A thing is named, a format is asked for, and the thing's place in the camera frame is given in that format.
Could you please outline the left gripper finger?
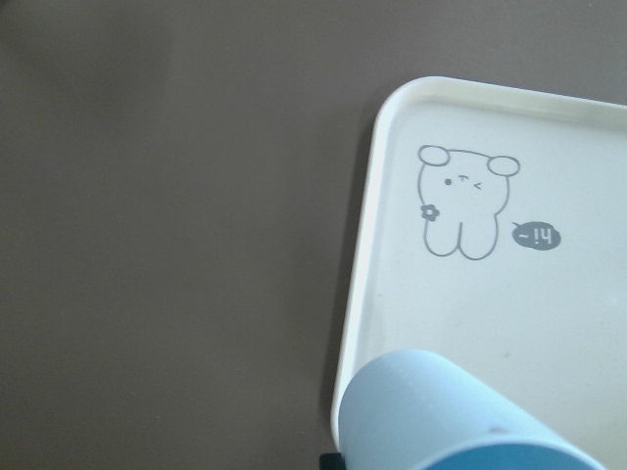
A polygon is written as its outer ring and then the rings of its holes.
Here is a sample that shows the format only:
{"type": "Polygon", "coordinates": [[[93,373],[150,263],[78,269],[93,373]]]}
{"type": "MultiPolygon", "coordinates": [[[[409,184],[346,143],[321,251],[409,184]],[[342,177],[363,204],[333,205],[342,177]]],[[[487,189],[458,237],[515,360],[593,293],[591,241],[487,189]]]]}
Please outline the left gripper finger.
{"type": "Polygon", "coordinates": [[[342,455],[339,452],[323,453],[318,458],[319,470],[342,470],[342,455]]]}

